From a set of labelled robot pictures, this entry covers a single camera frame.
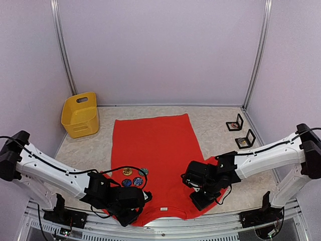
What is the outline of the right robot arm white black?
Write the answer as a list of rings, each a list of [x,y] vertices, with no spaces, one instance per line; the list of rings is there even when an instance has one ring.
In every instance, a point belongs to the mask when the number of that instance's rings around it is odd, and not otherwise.
[[[293,165],[286,177],[263,197],[257,219],[267,223],[287,201],[311,180],[320,179],[320,128],[297,125],[295,133],[284,139],[249,151],[232,151],[216,156],[216,164],[191,161],[182,182],[194,191],[192,203],[202,211],[211,204],[222,205],[226,198],[221,192],[258,173]]]

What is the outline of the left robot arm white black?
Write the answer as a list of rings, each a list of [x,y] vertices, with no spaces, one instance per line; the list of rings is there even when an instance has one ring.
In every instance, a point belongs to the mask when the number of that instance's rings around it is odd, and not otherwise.
[[[19,131],[5,140],[1,148],[1,179],[25,189],[44,212],[44,220],[84,228],[87,213],[67,209],[65,199],[53,193],[45,184],[59,188],[73,198],[87,203],[91,210],[105,210],[121,226],[134,223],[145,204],[152,199],[142,187],[123,187],[105,172],[96,169],[78,170],[67,166],[37,149],[29,141],[30,134]]]

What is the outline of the red t-shirt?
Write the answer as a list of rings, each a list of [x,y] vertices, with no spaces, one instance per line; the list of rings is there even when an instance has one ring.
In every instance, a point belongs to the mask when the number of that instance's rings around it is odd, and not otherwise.
[[[181,179],[191,161],[217,164],[214,157],[203,158],[188,114],[116,120],[112,140],[112,169],[148,169],[144,190],[152,193],[152,200],[133,226],[142,227],[161,217],[194,219],[217,205],[197,210],[190,199],[193,189]]]

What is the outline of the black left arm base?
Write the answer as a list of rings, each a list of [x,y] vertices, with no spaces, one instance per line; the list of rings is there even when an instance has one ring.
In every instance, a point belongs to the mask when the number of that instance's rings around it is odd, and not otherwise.
[[[60,194],[56,194],[57,202],[52,211],[44,211],[44,220],[69,227],[84,229],[88,214],[86,212],[75,211],[65,208],[65,199]]]

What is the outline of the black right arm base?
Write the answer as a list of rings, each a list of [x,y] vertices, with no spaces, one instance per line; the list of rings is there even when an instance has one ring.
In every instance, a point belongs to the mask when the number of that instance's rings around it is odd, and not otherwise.
[[[284,217],[283,208],[271,207],[270,191],[267,191],[262,198],[262,206],[259,209],[243,211],[239,213],[241,225],[243,228],[263,225],[277,221]]]

